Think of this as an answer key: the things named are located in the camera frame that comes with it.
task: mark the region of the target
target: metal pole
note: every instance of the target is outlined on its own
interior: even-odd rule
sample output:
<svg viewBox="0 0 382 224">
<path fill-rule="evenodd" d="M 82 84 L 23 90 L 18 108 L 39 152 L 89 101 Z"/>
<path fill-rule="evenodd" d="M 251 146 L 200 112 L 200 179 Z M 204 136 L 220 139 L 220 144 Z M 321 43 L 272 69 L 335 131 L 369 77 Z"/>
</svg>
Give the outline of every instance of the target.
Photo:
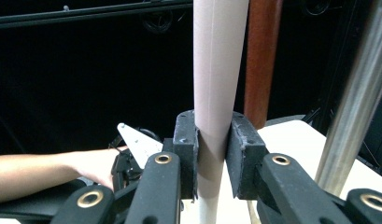
<svg viewBox="0 0 382 224">
<path fill-rule="evenodd" d="M 339 196 L 382 94 L 382 0 L 370 11 L 357 59 L 327 134 L 316 174 L 318 185 Z"/>
</svg>

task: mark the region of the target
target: white surface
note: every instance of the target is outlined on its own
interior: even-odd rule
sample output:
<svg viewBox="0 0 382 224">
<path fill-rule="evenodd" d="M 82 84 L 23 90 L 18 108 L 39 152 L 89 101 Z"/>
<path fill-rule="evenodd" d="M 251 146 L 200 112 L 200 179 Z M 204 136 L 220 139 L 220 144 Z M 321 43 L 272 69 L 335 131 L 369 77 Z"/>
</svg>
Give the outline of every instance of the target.
<svg viewBox="0 0 382 224">
<path fill-rule="evenodd" d="M 247 14 L 248 0 L 193 1 L 194 114 L 200 130 L 199 223 L 216 222 Z"/>
<path fill-rule="evenodd" d="M 141 169 L 144 169 L 149 156 L 162 151 L 162 143 L 124 123 L 118 124 L 118 131 Z"/>
<path fill-rule="evenodd" d="M 294 120 L 258 130 L 269 152 L 287 154 L 297 160 L 314 179 L 325 144 L 325 136 L 308 124 Z M 340 197 L 346 199 L 351 189 L 382 192 L 382 176 L 360 161 L 355 161 Z"/>
<path fill-rule="evenodd" d="M 21 224 L 21 223 L 16 219 L 0 218 L 0 224 Z"/>
</svg>

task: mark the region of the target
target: screw hole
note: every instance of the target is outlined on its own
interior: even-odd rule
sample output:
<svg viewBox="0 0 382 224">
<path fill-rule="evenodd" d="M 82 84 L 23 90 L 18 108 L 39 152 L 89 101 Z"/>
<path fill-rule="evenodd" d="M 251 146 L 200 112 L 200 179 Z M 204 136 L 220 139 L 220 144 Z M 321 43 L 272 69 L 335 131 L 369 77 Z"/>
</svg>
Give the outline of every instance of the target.
<svg viewBox="0 0 382 224">
<path fill-rule="evenodd" d="M 290 160 L 283 156 L 274 156 L 272 160 L 279 165 L 289 165 Z"/>
<path fill-rule="evenodd" d="M 362 194 L 360 196 L 361 201 L 371 208 L 382 212 L 382 198 L 373 194 Z"/>
<path fill-rule="evenodd" d="M 100 203 L 104 198 L 100 190 L 89 191 L 78 198 L 78 206 L 82 208 L 93 207 Z"/>
<path fill-rule="evenodd" d="M 155 158 L 155 161 L 159 164 L 166 164 L 171 161 L 171 156 L 169 155 L 159 155 Z"/>
</svg>

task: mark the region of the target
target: white cylinder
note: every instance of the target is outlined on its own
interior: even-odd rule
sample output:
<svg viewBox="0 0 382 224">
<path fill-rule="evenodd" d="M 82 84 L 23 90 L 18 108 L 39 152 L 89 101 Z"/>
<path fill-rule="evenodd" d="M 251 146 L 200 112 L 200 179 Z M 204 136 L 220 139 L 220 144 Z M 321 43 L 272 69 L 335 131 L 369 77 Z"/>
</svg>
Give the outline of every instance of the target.
<svg viewBox="0 0 382 224">
<path fill-rule="evenodd" d="M 216 223 L 247 14 L 248 0 L 193 1 L 194 113 L 201 133 L 199 223 Z"/>
</svg>

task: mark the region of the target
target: wooden pole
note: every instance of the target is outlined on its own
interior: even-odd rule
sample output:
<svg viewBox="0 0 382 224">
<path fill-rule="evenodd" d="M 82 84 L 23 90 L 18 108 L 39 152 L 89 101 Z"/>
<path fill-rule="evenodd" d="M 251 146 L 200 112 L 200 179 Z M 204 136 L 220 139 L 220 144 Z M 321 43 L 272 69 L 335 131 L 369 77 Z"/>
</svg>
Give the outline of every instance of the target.
<svg viewBox="0 0 382 224">
<path fill-rule="evenodd" d="M 275 65 L 282 0 L 250 0 L 244 114 L 264 126 Z"/>
</svg>

